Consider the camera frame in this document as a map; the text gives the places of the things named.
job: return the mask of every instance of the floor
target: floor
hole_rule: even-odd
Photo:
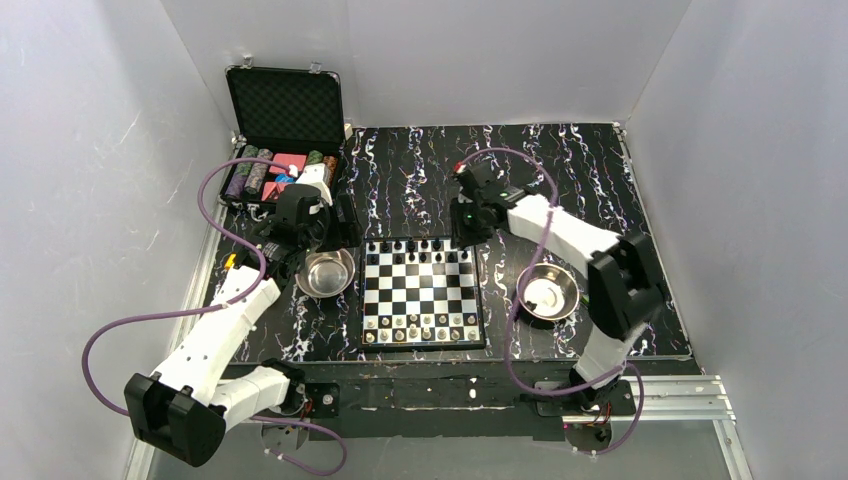
[[[269,446],[278,437],[266,436]],[[294,435],[281,437],[279,448]],[[597,460],[573,454],[565,442],[530,438],[369,438],[347,440],[346,466],[329,478],[346,480],[438,479],[515,480],[517,478],[654,480],[729,479],[710,421],[644,422],[630,441]],[[295,466],[265,456],[260,427],[244,425],[227,434],[218,453],[206,465],[192,468],[157,452],[150,480],[224,480],[235,478],[307,479]],[[339,458],[333,442],[306,442],[297,456],[322,469]]]
[[[468,153],[488,146],[506,146],[536,156],[554,176],[560,204],[569,213],[615,232],[639,230],[650,234],[636,195],[629,160],[611,124],[548,124],[472,127],[358,129],[345,147],[350,168],[341,187],[356,202],[366,237],[441,235],[449,233],[450,199],[459,187],[450,178],[453,165]],[[522,160],[497,154],[486,157],[498,175],[514,185],[548,187]],[[244,233],[254,212],[231,210],[226,225]],[[234,362],[268,358],[294,361],[475,361],[504,355],[503,319],[511,305],[517,274],[528,263],[535,245],[499,233],[477,248],[485,348],[442,352],[368,353],[358,349],[361,328],[360,285],[333,298],[316,301],[293,285],[260,319],[235,354]],[[224,241],[217,254],[209,300],[223,279],[223,263],[232,244]],[[354,252],[359,261],[359,252]],[[548,255],[547,261],[563,264]],[[585,279],[575,273],[578,283]],[[590,321],[581,307],[552,329],[519,323],[509,352],[518,360],[574,361],[583,349]],[[691,349],[673,303],[654,322],[631,351],[634,357],[690,358]]]

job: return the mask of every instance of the white panel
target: white panel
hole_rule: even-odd
[[[195,196],[225,122],[155,0],[3,2],[0,404],[3,478],[121,478],[129,420],[103,408],[83,345],[183,301],[205,231]],[[94,377],[123,405],[173,321],[105,335]]]
[[[357,117],[356,75],[348,48],[344,0],[162,0],[168,15],[212,91],[237,128],[224,77],[250,53],[255,65],[309,69],[321,62],[339,74],[347,118]]]
[[[361,123],[623,120],[688,3],[350,0]]]
[[[630,115],[686,0],[163,0],[235,127],[224,68],[339,73],[357,125]]]
[[[693,2],[628,127],[699,361],[755,478],[842,478],[848,4]]]

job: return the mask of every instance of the metal bowl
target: metal bowl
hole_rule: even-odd
[[[303,293],[313,298],[334,297],[353,281],[356,266],[347,250],[310,253],[294,280]]]
[[[567,270],[550,263],[537,263],[521,272],[518,285],[521,285],[525,276],[527,285],[518,295],[518,301],[530,315],[556,322],[577,309],[580,292],[577,282]]]

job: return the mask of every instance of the metal frame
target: metal frame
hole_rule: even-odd
[[[636,195],[639,202],[642,203],[642,195],[639,192],[636,182],[633,162],[630,158],[629,150],[624,143],[626,132],[621,129],[618,123],[614,123],[613,125],[619,133],[618,137],[621,143],[623,159],[630,164]],[[235,154],[236,150],[233,151],[230,159],[233,159]],[[214,220],[219,224],[223,224],[226,218],[226,212],[227,208],[224,205],[217,204],[213,213]],[[647,213],[645,214],[645,219],[648,223],[648,228],[651,228]],[[211,226],[207,228],[197,267],[189,285],[182,309],[197,308],[202,305],[206,294],[206,285],[212,275],[215,252],[220,238],[221,235],[219,232]],[[184,317],[180,320],[174,328],[174,334],[166,354],[170,354],[179,345],[196,321],[196,316]],[[630,381],[634,396],[642,394],[635,377],[623,378]],[[712,421],[716,431],[716,441],[719,442],[721,447],[730,478],[732,480],[752,479],[742,444],[736,433],[736,415],[727,398],[727,392],[721,382],[721,377],[717,375],[655,375],[645,376],[643,377],[643,381],[647,396],[645,397],[645,406],[640,421]],[[562,420],[564,423],[586,423],[591,422],[594,418],[594,415],[572,415],[564,416]],[[632,416],[613,416],[610,421],[630,422],[632,419]],[[130,456],[125,469],[125,480],[147,480],[153,462],[154,451],[155,449],[151,445],[133,439]]]

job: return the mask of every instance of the purple cable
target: purple cable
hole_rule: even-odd
[[[312,430],[315,430],[316,432],[321,432],[325,435],[329,435],[329,436],[333,437],[333,439],[335,439],[337,442],[339,442],[339,446],[342,447],[342,459],[341,459],[341,461],[339,462],[338,465],[336,465],[334,468],[332,468],[330,470],[314,469],[314,468],[310,467],[309,465],[301,462],[300,460],[298,460],[296,458],[284,455],[279,450],[274,450],[273,448],[268,449],[268,451],[273,453],[275,456],[279,457],[279,456],[282,455],[283,459],[288,460],[289,463],[293,463],[293,464],[297,465],[298,467],[300,467],[303,470],[311,473],[312,475],[318,475],[319,477],[330,476],[330,475],[338,472],[339,470],[341,470],[342,467],[344,466],[345,462],[347,461],[347,445],[344,443],[344,440],[342,440],[342,437],[340,437],[338,433],[330,430],[329,428],[322,427],[321,425],[315,425],[314,423],[299,422],[297,420],[289,420],[289,419],[286,419],[286,418],[253,417],[253,419],[258,420],[260,422],[276,423],[278,425],[291,425],[293,427],[312,429]]]
[[[267,264],[265,262],[265,256],[262,255],[262,252],[260,252],[259,249],[256,248],[256,246],[254,246],[252,243],[248,242],[247,240],[239,237],[238,235],[229,232],[224,227],[215,223],[215,220],[212,219],[212,215],[209,214],[209,212],[206,210],[206,207],[203,205],[203,193],[206,191],[206,186],[209,184],[209,181],[212,180],[212,177],[214,177],[215,174],[217,174],[221,170],[224,170],[225,168],[231,167],[233,165],[238,165],[240,163],[247,163],[247,162],[262,163],[262,164],[269,165],[269,166],[275,165],[274,162],[272,162],[270,160],[264,160],[264,159],[261,159],[261,158],[239,158],[239,159],[236,159],[236,160],[230,160],[228,162],[225,162],[225,163],[215,167],[211,172],[206,174],[206,177],[204,177],[203,181],[200,182],[200,189],[197,191],[197,207],[200,209],[200,214],[203,216],[203,218],[207,222],[209,222],[209,225],[212,225],[212,228],[214,228],[215,230],[220,232],[221,235],[223,235],[224,237],[229,238],[233,242],[246,247],[251,252],[253,252],[254,255],[256,255],[257,258],[259,258],[259,275],[256,276],[256,280],[254,280],[253,283],[250,284],[250,286],[247,287],[247,289],[245,289],[243,292],[241,292],[240,294],[236,295],[235,297],[227,300],[226,301],[227,304],[236,303],[236,302],[240,301],[241,299],[250,295],[250,293],[253,292],[253,290],[255,290],[256,287],[259,286],[259,282],[261,282],[262,279],[265,277],[265,270],[266,270]],[[148,320],[161,320],[161,319],[165,319],[165,318],[177,318],[177,317],[185,317],[185,316],[202,315],[204,313],[216,312],[218,310],[221,310],[222,308],[224,308],[223,305],[218,304],[218,305],[209,305],[208,307],[194,308],[194,309],[191,309],[191,310],[182,310],[182,311],[176,311],[176,312],[150,313],[150,314],[147,314],[147,315],[135,315],[135,316],[132,316],[132,317],[122,318],[120,320],[115,320],[114,322],[107,323],[106,325],[100,327],[100,329],[97,330],[96,332],[94,332],[94,335],[92,335],[91,338],[89,338],[88,341],[85,342],[85,348],[83,348],[83,350],[82,350],[82,375],[83,375],[83,377],[85,377],[85,383],[86,383],[86,385],[88,385],[88,389],[91,390],[91,393],[94,394],[95,398],[97,398],[97,400],[99,400],[100,403],[105,405],[106,408],[108,408],[109,410],[112,410],[113,412],[124,415],[124,416],[129,416],[129,412],[127,412],[126,409],[123,409],[123,408],[119,407],[118,405],[112,403],[108,398],[106,398],[105,395],[103,395],[103,393],[100,391],[100,389],[97,388],[97,384],[94,383],[94,379],[91,376],[91,366],[89,365],[89,357],[91,355],[91,348],[94,346],[94,342],[96,342],[97,339],[100,338],[104,333],[108,332],[109,330],[112,330],[113,328],[120,327],[122,325],[128,325],[130,323],[137,323],[137,322],[145,322],[145,321],[148,321]],[[311,429],[317,430],[319,432],[325,433],[325,434],[333,437],[334,439],[336,439],[339,442],[339,445],[341,445],[341,447],[342,447],[342,461],[333,470],[330,470],[328,472],[321,472],[321,471],[312,469],[311,467],[301,463],[297,459],[289,458],[289,461],[291,463],[293,463],[293,464],[297,465],[298,467],[308,471],[309,473],[312,473],[312,474],[315,474],[315,475],[320,475],[320,476],[332,475],[333,473],[339,471],[344,466],[345,460],[347,459],[347,447],[345,446],[341,437],[338,434],[336,434],[335,432],[333,432],[332,430],[324,428],[320,425],[313,425],[311,423],[302,423],[301,424],[301,422],[295,422],[294,420],[271,419],[271,418],[266,418],[266,417],[254,417],[254,418],[257,419],[257,420],[271,421],[271,422],[274,422],[274,423],[294,422],[294,423],[285,423],[285,424],[286,425],[295,425],[295,426],[311,428]]]
[[[545,244],[547,243],[548,236],[551,233],[551,223],[553,222],[554,208],[556,208],[557,203],[558,203],[559,191],[557,190],[557,186],[556,186],[556,183],[554,182],[553,178],[550,176],[550,174],[548,174],[547,170],[545,170],[545,168],[542,167],[542,165],[538,161],[536,161],[536,159],[527,155],[524,152],[519,152],[517,150],[513,150],[513,149],[510,149],[510,148],[503,148],[503,147],[484,148],[482,150],[478,150],[478,151],[472,153],[471,155],[468,155],[460,163],[466,164],[466,163],[470,162],[472,159],[474,159],[475,157],[482,155],[484,153],[490,153],[490,152],[504,152],[504,153],[513,153],[515,155],[518,155],[519,157],[524,159],[524,161],[526,161],[529,164],[536,167],[536,170],[538,170],[542,174],[542,176],[548,182],[548,185],[550,185],[550,187],[551,187],[551,197],[549,199],[550,201],[549,201],[548,219],[545,221],[545,228],[542,229],[542,236],[539,238],[538,246],[536,247],[536,251],[533,253],[532,260],[530,260],[530,265],[528,266],[528,268],[532,267],[533,265],[536,265],[536,263],[539,262],[539,259],[542,258],[542,252],[545,250]],[[519,279],[519,284],[516,286],[517,292],[524,291],[524,287],[527,284],[527,280],[528,280],[527,278]],[[641,376],[638,373],[638,370],[636,370],[635,366],[633,366],[632,364],[628,364],[627,362],[625,362],[625,364],[621,368],[614,368],[614,369],[604,373],[603,375],[601,375],[598,378],[595,378],[591,381],[588,381],[586,383],[576,385],[576,386],[573,386],[573,387],[562,388],[562,389],[559,389],[559,390],[542,390],[542,389],[539,389],[539,388],[533,388],[533,387],[523,383],[518,378],[518,376],[515,374],[515,370],[512,367],[512,358],[510,358],[510,353],[509,353],[510,344],[512,343],[512,330],[513,330],[513,328],[515,328],[515,319],[518,316],[518,304],[519,303],[520,302],[518,302],[518,301],[512,302],[512,306],[509,309],[509,314],[507,315],[506,334],[504,335],[504,365],[506,366],[506,370],[509,373],[510,379],[512,379],[512,382],[515,383],[515,385],[518,386],[518,388],[520,388],[521,390],[524,390],[527,393],[531,393],[533,395],[542,395],[542,396],[548,396],[548,397],[559,397],[559,396],[564,396],[564,395],[571,395],[573,393],[577,393],[579,391],[586,390],[587,388],[591,387],[592,385],[594,385],[598,382],[602,382],[602,381],[604,381],[604,380],[606,380],[610,377],[614,377],[614,376],[620,374],[621,372],[624,371],[625,368],[627,368],[628,365],[637,372],[636,378],[639,380],[639,385],[641,387],[642,380],[641,380]],[[633,417],[633,424],[631,425],[631,428],[628,429],[625,436],[622,437],[622,439],[626,439],[627,437],[629,437],[630,433],[632,433],[632,431],[633,431],[633,428],[636,427],[636,422],[638,421],[639,416],[641,416],[641,413],[642,413],[643,403],[644,403],[644,397],[640,396],[639,406],[637,408],[636,415]],[[616,444],[614,446],[610,446],[606,450],[603,450],[603,453],[608,453],[609,451],[611,451],[615,448],[618,448],[618,446],[621,445],[621,443],[622,443],[621,441],[616,442]]]

